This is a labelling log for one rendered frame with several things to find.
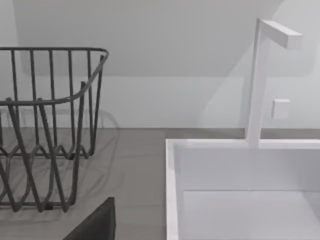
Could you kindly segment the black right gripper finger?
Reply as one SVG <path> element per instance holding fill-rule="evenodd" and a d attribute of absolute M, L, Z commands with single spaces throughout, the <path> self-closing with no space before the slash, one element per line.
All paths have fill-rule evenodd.
<path fill-rule="evenodd" d="M 115 240 L 115 198 L 108 197 L 62 240 Z"/>

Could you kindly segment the white sink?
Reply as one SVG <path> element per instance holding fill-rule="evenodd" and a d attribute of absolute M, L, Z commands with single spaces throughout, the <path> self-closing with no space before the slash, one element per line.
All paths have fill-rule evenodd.
<path fill-rule="evenodd" d="M 167 139 L 166 240 L 320 240 L 320 140 Z"/>

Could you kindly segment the tall white tap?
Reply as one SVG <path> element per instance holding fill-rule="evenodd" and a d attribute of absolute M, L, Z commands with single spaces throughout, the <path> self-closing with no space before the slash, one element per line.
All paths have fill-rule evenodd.
<path fill-rule="evenodd" d="M 303 34 L 274 20 L 261 18 L 256 20 L 250 75 L 248 124 L 245 129 L 245 140 L 249 148 L 258 148 L 261 139 L 271 42 L 286 50 L 299 50 L 302 48 L 303 37 Z"/>

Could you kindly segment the small white square knob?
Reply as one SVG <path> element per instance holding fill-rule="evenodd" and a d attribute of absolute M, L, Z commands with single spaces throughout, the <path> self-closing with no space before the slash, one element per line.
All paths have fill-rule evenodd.
<path fill-rule="evenodd" d="M 275 98 L 272 101 L 272 118 L 284 120 L 289 116 L 291 101 L 287 98 Z"/>

